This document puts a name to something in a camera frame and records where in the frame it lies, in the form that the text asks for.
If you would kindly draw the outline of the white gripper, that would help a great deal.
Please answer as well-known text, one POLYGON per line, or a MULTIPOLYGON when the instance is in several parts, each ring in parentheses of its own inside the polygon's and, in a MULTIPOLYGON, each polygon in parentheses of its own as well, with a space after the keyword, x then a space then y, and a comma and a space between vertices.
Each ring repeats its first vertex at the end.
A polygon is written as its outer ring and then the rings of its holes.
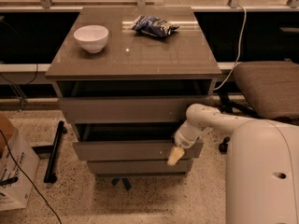
POLYGON ((199 137, 199 130, 190 125, 182 124, 174 135, 176 147, 172 147, 167 164, 174 166, 184 156, 184 149, 192 147, 199 137))

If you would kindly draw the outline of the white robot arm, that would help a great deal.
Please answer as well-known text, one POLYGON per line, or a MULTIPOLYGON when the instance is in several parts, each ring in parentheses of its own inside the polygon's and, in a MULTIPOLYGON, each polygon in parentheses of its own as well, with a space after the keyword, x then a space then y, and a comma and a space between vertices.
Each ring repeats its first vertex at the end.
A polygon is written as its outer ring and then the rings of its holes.
POLYGON ((299 224, 299 127, 193 104, 175 131, 167 164, 175 165, 210 130, 230 137, 226 224, 299 224))

